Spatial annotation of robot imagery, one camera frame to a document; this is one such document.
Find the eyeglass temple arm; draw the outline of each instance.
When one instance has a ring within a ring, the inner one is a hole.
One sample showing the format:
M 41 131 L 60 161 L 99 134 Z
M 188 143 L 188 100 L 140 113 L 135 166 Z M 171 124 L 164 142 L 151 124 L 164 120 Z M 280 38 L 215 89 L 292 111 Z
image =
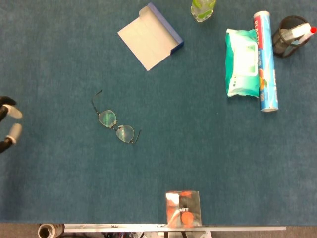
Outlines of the eyeglass temple arm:
M 96 93 L 93 97 L 92 97 L 92 99 L 91 99 L 91 104 L 93 105 L 93 107 L 94 107 L 94 109 L 95 109 L 95 111 L 96 111 L 96 113 L 99 115 L 100 114 L 100 112 L 97 110 L 97 108 L 96 108 L 96 106 L 95 106 L 95 104 L 94 104 L 94 98 L 98 95 L 98 94 L 100 94 L 102 92 L 102 90 L 100 90 L 98 93 Z
M 131 141 L 132 144 L 136 144 L 136 143 L 137 143 L 138 138 L 139 138 L 139 136 L 140 136 L 140 134 L 141 134 L 141 131 L 142 131 L 142 130 L 139 130 L 139 134 L 138 134 L 137 138 L 135 139 L 135 141 Z

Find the green packaging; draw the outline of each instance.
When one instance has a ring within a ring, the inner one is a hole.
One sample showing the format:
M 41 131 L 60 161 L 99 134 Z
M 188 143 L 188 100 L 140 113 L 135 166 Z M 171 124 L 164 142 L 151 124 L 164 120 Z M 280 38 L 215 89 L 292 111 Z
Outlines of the green packaging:
M 226 92 L 234 95 L 259 97 L 258 45 L 254 29 L 227 29 Z

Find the metal bar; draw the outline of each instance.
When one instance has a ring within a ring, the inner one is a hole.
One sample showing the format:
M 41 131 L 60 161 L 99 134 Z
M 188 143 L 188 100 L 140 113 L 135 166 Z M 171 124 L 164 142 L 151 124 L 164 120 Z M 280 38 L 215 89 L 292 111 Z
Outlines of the metal bar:
M 184 232 L 184 231 L 285 231 L 286 227 L 234 227 L 203 226 L 169 228 L 165 224 L 65 224 L 64 232 Z

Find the gray floor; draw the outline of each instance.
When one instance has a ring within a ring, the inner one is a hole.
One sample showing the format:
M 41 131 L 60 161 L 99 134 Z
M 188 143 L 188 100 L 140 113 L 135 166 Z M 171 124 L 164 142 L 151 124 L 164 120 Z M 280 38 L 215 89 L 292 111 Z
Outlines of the gray floor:
M 37 238 L 38 227 L 39 225 L 30 224 L 0 224 L 0 238 Z M 214 232 L 211 234 L 212 238 L 317 238 L 317 227 L 287 227 L 286 231 L 276 232 Z

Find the open box lid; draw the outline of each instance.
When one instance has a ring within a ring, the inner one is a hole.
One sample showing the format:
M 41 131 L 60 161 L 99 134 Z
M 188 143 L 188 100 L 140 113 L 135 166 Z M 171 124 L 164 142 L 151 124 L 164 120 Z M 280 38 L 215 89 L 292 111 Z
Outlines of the open box lid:
M 142 8 L 139 17 L 122 28 L 118 35 L 146 70 L 184 45 L 183 39 L 153 3 Z

